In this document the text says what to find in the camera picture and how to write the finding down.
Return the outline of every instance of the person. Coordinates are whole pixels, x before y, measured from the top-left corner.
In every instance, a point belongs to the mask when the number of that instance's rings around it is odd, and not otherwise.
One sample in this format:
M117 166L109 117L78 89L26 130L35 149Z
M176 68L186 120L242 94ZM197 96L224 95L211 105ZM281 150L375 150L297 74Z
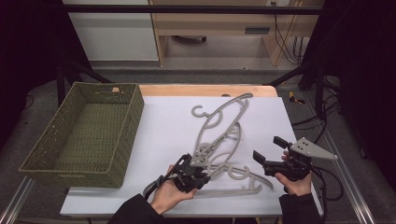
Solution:
M285 151L282 160L287 160L289 152ZM279 198L282 209L282 223L288 224L318 224L321 218L318 213L314 197L311 193L312 175L307 175L303 180L290 181L281 173L275 178L286 187L289 194ZM148 203L141 194L135 195L126 201L108 224L156 224L161 223L163 213L174 208L178 203L193 198L197 189L186 193L178 190L173 180L166 180L155 192L151 203Z

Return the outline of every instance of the human hand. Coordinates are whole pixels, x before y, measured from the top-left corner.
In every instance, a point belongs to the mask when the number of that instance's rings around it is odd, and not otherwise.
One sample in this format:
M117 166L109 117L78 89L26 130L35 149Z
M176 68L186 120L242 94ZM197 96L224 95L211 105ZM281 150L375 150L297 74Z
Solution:
M286 161L289 159L289 152L284 151L282 156L282 160ZM312 175L308 174L304 179L291 181L281 173L276 173L275 178L283 184L286 189L288 189L289 194L296 194L297 196L302 196L305 194L311 193L311 181Z
M173 165L169 166L168 172L172 170ZM154 198L151 202L151 206L158 214L162 214L175 207L178 203L192 199L197 189L186 193L180 191L173 180L166 180L163 184L155 191Z

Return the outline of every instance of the white board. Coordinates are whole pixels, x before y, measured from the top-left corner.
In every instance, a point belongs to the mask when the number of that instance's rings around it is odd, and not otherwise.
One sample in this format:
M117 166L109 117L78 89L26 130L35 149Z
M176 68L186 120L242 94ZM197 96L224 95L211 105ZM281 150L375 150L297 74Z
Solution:
M191 109L196 105L203 108L197 113L213 113L218 107L232 98L226 97L144 97L145 107L134 141L131 159L126 171L124 184L120 189L71 188L64 201L61 214L72 217L109 217L128 199L158 178L165 175L168 166L182 155L192 155L198 134L206 118L196 118ZM281 209L278 198L285 194L283 186L271 176L265 176L262 166L252 159L253 150L260 152L268 161L281 161L283 149L273 144L274 136L294 143L296 141L290 126L282 99L277 97L257 97L248 99L249 106L239 123L242 137L238 149L229 163L235 167L247 166L251 172L262 175L272 182L274 190L265 184L254 195L233 197L207 197L199 195L193 200L184 201L164 215L166 217L265 217L279 216ZM240 104L227 107L232 114ZM223 120L228 127L233 118ZM226 139L224 145L233 139ZM247 180L233 180L227 174L211 179L202 188L242 189L248 187ZM322 210L313 190L319 212Z

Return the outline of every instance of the aluminum rail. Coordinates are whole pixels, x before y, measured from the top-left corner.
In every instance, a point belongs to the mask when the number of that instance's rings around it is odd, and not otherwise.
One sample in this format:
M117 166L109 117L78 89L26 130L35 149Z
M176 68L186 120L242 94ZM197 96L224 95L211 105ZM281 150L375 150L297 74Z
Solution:
M303 95L312 113L316 114L316 110L313 107L314 100L304 92ZM338 176L340 177L341 182L343 183L346 194L353 206L353 209L355 210L359 222L362 224L375 224L375 220L370 211L370 208L367 206L366 201L361 195L361 191L359 190L359 187L356 184L352 173L349 172L349 169L347 168L347 165L345 164L342 155L339 153L338 148L332 140L332 136L330 135L328 130L324 131L323 137L326 144L329 146L328 149L330 150L330 152L338 156L338 160L333 161L333 164L335 166L335 170L337 171Z
M0 224L14 223L34 183L35 181L27 176L22 180L14 197L0 216Z
M77 13L185 13L185 14L270 14L330 15L335 9L322 7L246 7L246 6L145 6L145 5L43 5L51 12Z

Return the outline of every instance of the green wicker basket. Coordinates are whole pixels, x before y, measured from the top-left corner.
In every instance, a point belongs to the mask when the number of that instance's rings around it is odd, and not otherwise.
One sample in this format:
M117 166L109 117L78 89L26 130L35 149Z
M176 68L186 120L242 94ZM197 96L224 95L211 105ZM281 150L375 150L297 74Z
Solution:
M136 84L76 82L20 172L47 186L120 188L143 107Z

